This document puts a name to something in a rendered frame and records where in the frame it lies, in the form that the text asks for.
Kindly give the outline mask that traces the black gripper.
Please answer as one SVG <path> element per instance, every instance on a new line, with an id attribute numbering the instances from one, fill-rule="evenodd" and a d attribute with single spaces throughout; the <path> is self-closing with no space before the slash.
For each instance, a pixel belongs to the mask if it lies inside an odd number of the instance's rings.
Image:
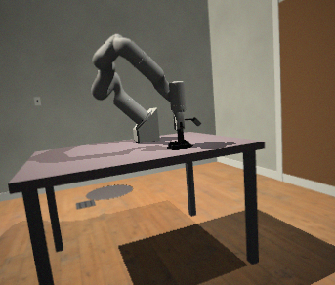
<path id="1" fill-rule="evenodd" d="M 186 111 L 175 111 L 174 113 L 174 129 L 178 132 L 178 142 L 184 142 L 184 129 L 185 129 L 185 117 L 184 112 Z M 183 127 L 184 126 L 184 127 Z"/>

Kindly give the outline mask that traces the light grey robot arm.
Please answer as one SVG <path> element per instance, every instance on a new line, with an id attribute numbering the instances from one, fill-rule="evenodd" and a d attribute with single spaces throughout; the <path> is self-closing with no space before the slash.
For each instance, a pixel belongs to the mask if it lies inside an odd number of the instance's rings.
<path id="1" fill-rule="evenodd" d="M 171 111 L 185 111 L 185 83 L 183 81 L 168 83 L 163 70 L 140 47 L 130 39 L 118 38 L 123 37 L 119 34 L 112 35 L 93 56 L 93 64 L 99 70 L 92 86 L 94 98 L 102 101 L 114 91 L 113 103 L 136 123 L 135 129 L 140 128 L 151 115 L 152 110 L 150 112 L 143 109 L 123 90 L 121 79 L 115 72 L 115 63 L 111 63 L 120 56 L 143 74 L 155 90 L 170 102 Z"/>

